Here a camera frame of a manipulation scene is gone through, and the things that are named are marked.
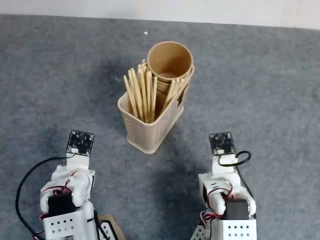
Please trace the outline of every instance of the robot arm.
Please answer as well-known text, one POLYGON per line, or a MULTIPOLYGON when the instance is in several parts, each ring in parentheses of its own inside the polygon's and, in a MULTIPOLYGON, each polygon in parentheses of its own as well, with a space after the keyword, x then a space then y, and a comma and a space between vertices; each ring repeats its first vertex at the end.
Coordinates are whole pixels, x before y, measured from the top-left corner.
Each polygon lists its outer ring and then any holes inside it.
POLYGON ((90 199, 95 172, 83 168, 69 169, 58 165, 51 176, 51 181, 41 189, 40 208, 46 214, 49 212, 48 198, 60 193, 71 192, 73 204, 79 208, 90 199))
POLYGON ((46 240, 124 240, 118 225, 98 219, 89 201, 95 171, 89 169, 94 135, 71 131, 66 165, 58 165, 51 180, 41 189, 40 208, 46 240))
POLYGON ((236 154, 230 132, 214 133, 209 138, 212 172, 198 175, 200 195, 207 210, 200 213, 201 223, 191 239, 224 240, 246 236, 246 239, 256 240, 256 202, 241 185, 243 179, 235 167, 247 162, 251 154, 247 151, 236 154), (248 157, 238 162, 241 153, 248 153, 248 157))

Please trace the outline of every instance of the red wire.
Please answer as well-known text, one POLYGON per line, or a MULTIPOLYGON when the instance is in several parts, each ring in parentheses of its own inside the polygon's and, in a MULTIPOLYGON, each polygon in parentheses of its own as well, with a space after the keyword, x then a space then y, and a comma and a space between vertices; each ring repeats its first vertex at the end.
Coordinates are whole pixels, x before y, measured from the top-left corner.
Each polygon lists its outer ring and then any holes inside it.
POLYGON ((47 190, 50 190, 50 189, 57 189, 57 188, 61 188, 61 192, 62 191, 64 191, 65 189, 67 189, 69 192, 71 192, 72 193, 72 191, 70 190, 70 188, 68 188, 66 185, 65 186, 51 186, 51 187, 48 187, 48 188, 46 188, 45 190, 43 190, 42 192, 41 192, 41 195, 45 192, 45 191, 47 191, 47 190))
POLYGON ((229 181, 229 180, 227 180, 228 182, 229 182, 229 184, 230 184, 230 189, 226 189, 226 188, 224 188, 224 187, 216 187, 216 188, 214 188, 214 189, 212 189, 208 194, 207 194, 207 196, 206 196, 206 201, 208 202, 208 207, 209 208, 211 208, 210 207, 210 199, 209 199, 209 196, 210 196, 210 194, 211 193, 213 193, 213 192, 215 192, 215 191, 217 191, 217 190, 225 190, 225 191, 227 191, 228 193, 223 197, 224 199, 227 199, 227 198, 229 198, 230 196, 231 196, 231 194, 232 194, 232 190, 233 190, 233 185, 231 184, 231 182, 229 181))

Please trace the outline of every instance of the beige plastic basket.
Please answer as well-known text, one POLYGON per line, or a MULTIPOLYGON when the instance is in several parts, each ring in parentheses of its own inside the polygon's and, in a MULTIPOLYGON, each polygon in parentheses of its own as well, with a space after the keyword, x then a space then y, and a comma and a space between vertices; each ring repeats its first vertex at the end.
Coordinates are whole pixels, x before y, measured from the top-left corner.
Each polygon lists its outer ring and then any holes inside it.
MULTIPOLYGON (((193 66, 190 75, 183 87, 171 100, 166 109, 153 123, 145 123, 132 115, 127 92, 118 100, 118 108, 121 111, 126 129, 127 141, 145 154, 153 154, 166 135, 184 111, 184 101, 189 88, 190 80, 195 71, 193 66)), ((157 91, 155 111, 156 116, 163 108, 166 96, 157 91)))

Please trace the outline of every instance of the chopstick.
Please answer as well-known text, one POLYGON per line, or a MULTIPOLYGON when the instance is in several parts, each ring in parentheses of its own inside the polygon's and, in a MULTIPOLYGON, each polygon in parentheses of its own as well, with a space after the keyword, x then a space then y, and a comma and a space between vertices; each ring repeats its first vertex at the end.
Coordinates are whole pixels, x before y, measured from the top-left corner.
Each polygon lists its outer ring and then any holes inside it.
POLYGON ((142 105, 143 105, 143 113, 144 113, 144 119, 145 122, 149 122, 149 117, 148 117, 148 105, 147 105, 147 95, 146 95, 146 84, 145 84, 145 76, 143 69, 141 67, 139 71, 139 79, 141 82, 141 93, 142 93, 142 105))
POLYGON ((152 123, 155 121, 155 115, 156 115, 157 83, 158 83, 158 77, 155 76, 153 79, 152 105, 151 105, 151 122, 152 123))
POLYGON ((142 99, 141 99, 140 89, 138 86, 136 72, 133 68, 131 68, 131 70, 128 71, 128 74, 129 74, 130 83, 132 82, 131 88, 134 89, 134 92, 135 92, 135 100, 139 110, 139 119, 141 121, 144 121, 144 112, 142 110, 142 99))
POLYGON ((150 85, 152 84, 152 74, 150 71, 146 73, 146 103, 148 111, 148 122, 151 123, 151 89, 150 85))
POLYGON ((134 97, 133 92, 131 91, 130 85, 128 83, 127 76, 124 75, 123 79, 124 79, 124 84, 125 84, 125 87, 126 87, 126 91, 128 92, 129 100, 130 100, 130 103, 131 103, 131 106, 132 106, 133 115, 136 118, 138 118, 138 112, 137 112, 135 97, 134 97))
POLYGON ((166 96, 166 99, 165 99, 165 102, 164 102, 164 105, 163 105, 163 109, 162 109, 162 112, 166 109, 166 107, 168 106, 170 100, 171 100, 171 96, 172 96, 172 93, 175 89, 175 86, 176 86, 176 80, 173 80, 171 81, 171 85, 170 85, 170 88, 169 88, 169 92, 166 96))

